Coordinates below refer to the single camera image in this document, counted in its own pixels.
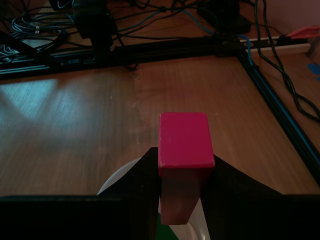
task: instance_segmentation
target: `green object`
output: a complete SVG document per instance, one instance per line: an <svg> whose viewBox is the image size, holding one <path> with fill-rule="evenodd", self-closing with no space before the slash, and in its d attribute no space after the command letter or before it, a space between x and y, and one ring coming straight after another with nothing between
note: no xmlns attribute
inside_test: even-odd
<svg viewBox="0 0 320 240"><path fill-rule="evenodd" d="M168 225L161 224L160 213L158 213L156 224L156 240L179 240Z"/></svg>

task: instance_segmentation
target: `wooden table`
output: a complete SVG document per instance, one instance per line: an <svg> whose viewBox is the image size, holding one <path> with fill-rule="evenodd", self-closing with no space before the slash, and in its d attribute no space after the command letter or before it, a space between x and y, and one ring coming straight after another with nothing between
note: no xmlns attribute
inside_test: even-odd
<svg viewBox="0 0 320 240"><path fill-rule="evenodd" d="M151 2L163 5L163 1ZM116 17L139 11L112 10ZM253 20L250 5L243 4L241 12ZM118 24L130 26L145 17ZM136 34L197 37L206 33L180 13ZM88 43L79 36L73 41ZM309 72L308 58L294 54L281 59L297 92L320 106L320 82ZM278 72L259 58L254 60L320 149L319 124L298 112ZM119 167L158 145L162 112L207 113L217 156L281 193L320 193L238 60L204 56L144 63L134 72L113 67L3 82L0 195L96 194Z"/></svg>

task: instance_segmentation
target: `pink block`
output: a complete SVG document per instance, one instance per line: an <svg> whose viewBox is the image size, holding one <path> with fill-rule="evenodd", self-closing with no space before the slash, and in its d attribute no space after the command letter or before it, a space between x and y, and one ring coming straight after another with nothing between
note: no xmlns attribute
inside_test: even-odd
<svg viewBox="0 0 320 240"><path fill-rule="evenodd" d="M158 170L162 224L188 223L214 165L205 113L164 112L160 115Z"/></svg>

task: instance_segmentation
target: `blue object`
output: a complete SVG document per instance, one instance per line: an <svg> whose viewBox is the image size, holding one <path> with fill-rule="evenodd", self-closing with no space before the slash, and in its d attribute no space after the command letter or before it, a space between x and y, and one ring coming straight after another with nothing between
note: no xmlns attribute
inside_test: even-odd
<svg viewBox="0 0 320 240"><path fill-rule="evenodd" d="M280 106L280 108L282 109L282 111L284 112L284 114L286 115L286 117L289 119L290 123L293 125L293 127L295 128L295 130L297 131L297 133L299 134L299 136L301 137L301 139L303 140L303 142L305 143L305 145L307 146L307 148L309 149L309 151L311 152L311 154L314 156L314 158L317 160L317 162L320 164L320 159L317 157L317 155L315 154L314 150L310 147L309 143L307 142L307 140L305 139L305 137L303 136L302 132L299 130L299 128L297 127L297 125L294 123L293 119L289 116L289 113L284 109L283 105L278 101L278 99L276 98L276 96L274 95L274 93L271 91L271 89L268 87L268 85L265 83L265 81L263 80L263 78L260 76L260 74L258 73L257 69L256 69L256 65L254 63L254 61L251 58L251 43L249 38L247 38L246 36L243 35L237 35L237 37L239 38L243 38L246 40L247 45L248 45L248 59L250 62L250 65L253 67L255 73L259 76L260 80L263 82L264 86L268 89L269 93L272 95L272 97L274 98L274 100L277 102L277 104Z"/></svg>
<svg viewBox="0 0 320 240"><path fill-rule="evenodd" d="M142 20L141 22L139 22L139 23L137 23L137 24L135 24L135 25L133 25L133 26L129 26L129 27L126 27L126 28L119 29L118 31L119 31L119 32L122 32L122 31L126 31L126 30L129 30L129 29L133 29L133 28L135 28L135 27L143 24L145 21L149 20L150 18L154 17L155 15L157 15L157 14L159 14L159 13L161 13L161 12L160 12L160 11L157 11L157 12L151 14L150 16L147 16L147 17L146 17L144 20Z"/></svg>
<svg viewBox="0 0 320 240"><path fill-rule="evenodd" d="M316 64L316 63L309 63L307 64L309 70L311 72L313 72L313 74L315 75L320 75L320 65Z"/></svg>
<svg viewBox="0 0 320 240"><path fill-rule="evenodd" d="M182 10L182 12L183 12L184 14L189 15L189 16L192 18L192 20L195 21L195 23L196 23L200 28L202 28L203 30L205 30L208 34L213 34L213 33L214 33L213 31L211 31L211 30L207 29L206 27L204 27L200 22L198 22L198 20L197 20L190 12L188 12L188 11L186 11L186 10Z"/></svg>
<svg viewBox="0 0 320 240"><path fill-rule="evenodd" d="M182 12L183 12L184 14L189 15L189 16L192 18L192 20L194 20L195 23L196 23L200 28L202 28L203 30L205 30L208 34L213 34L213 33L214 33L213 31L211 31L211 30L207 29L206 27L204 27L200 22L198 22L198 20L197 20L190 12L188 12L188 11L186 11L186 10L182 10ZM157 15L157 14L159 14L159 13L161 13L161 12L160 12L160 11L157 11L157 12L151 14L150 16L147 16L147 17L146 17L144 20L142 20L141 22L139 22L139 23L137 23L137 24L135 24L135 25L133 25L133 26L129 26L129 27L126 27L126 28L119 29L118 31L119 31L119 32L122 32L122 31L127 31L127 30L130 30L130 29L133 29L133 28L135 28L135 27L143 24L145 21L149 20L150 18L154 17L155 15Z"/></svg>

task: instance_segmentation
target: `blue cable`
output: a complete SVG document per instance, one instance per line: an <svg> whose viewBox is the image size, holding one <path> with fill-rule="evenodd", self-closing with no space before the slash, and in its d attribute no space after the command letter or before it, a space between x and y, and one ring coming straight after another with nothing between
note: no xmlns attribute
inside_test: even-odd
<svg viewBox="0 0 320 240"><path fill-rule="evenodd" d="M284 114L286 115L286 117L289 119L290 123L293 125L293 127L295 128L295 130L297 131L297 133L299 134L299 136L302 138L304 144L307 146L307 148L309 149L309 151L311 152L311 154L313 155L313 157L317 160L318 164L320 164L320 159L317 157L317 155L315 154L314 150L311 148L311 146L309 145L309 143L307 142L307 140L305 139L305 137L303 136L302 132L299 130L299 128L297 127L296 123L294 123L293 119L289 116L288 111L285 110L284 106L278 101L278 99L276 98L275 94L271 91L271 89L268 87L268 85L266 84L266 82L263 80L263 78L260 76L260 74L258 73L256 67L255 67L255 63L252 60L251 57L251 42L249 40L249 38L247 38L246 36L243 35L237 35L237 37L239 38L243 38L246 40L247 42L247 47L248 47L248 59L250 62L250 65L253 67L255 73L258 75L258 77L260 78L260 80L263 82L264 86L268 89L269 93L272 95L272 97L274 98L274 100L278 103L278 105L280 106L281 110L284 112Z"/></svg>
<svg viewBox="0 0 320 240"><path fill-rule="evenodd" d="M197 20L190 12L188 12L188 11L186 11L186 10L182 10L181 12L189 15L189 16L195 21L195 23L196 23L200 28L202 28L203 30L205 30L208 34L213 34L213 33L214 33L213 31L211 31L211 30L207 29L206 27L204 27L200 22L198 22L198 20ZM161 13L161 11L157 11L157 12L151 14L150 16L147 16L143 21L141 21L141 22L139 22L139 23L137 23L137 24L135 24L135 25L133 25L133 26L129 26L129 27L126 27L126 28L122 28L122 29L119 29L118 31L119 31L119 32L122 32L122 31L127 31L127 30L130 30L130 29L133 29L133 28L135 28L135 27L143 24L145 21L149 20L150 18L154 17L155 15L157 15L157 14L159 14L159 13Z"/></svg>
<svg viewBox="0 0 320 240"><path fill-rule="evenodd" d="M143 24L145 21L149 20L150 18L154 17L155 15L157 15L157 14L159 14L159 13L161 13L161 12L160 12L160 11L157 11L157 12L151 14L150 16L147 16L147 17L146 17L144 20L142 20L141 22L139 22L139 23L137 23L137 24L135 24L135 25L133 25L133 26L129 26L129 27L126 27L126 28L119 29L118 31L119 31L119 32L122 32L122 31L127 31L127 30L129 30L129 29L133 29L133 28L135 28L135 27Z"/></svg>
<svg viewBox="0 0 320 240"><path fill-rule="evenodd" d="M205 30L208 34L213 34L213 33L214 33L213 31L211 31L211 30L207 29L206 27L204 27L200 22L198 22L198 20L197 20L190 12L188 12L188 11L186 11L186 10L182 10L182 12L185 13L185 14L187 14L187 15L189 15L189 16L193 19L193 21L195 21L195 23L196 23L200 28L202 28L203 30Z"/></svg>

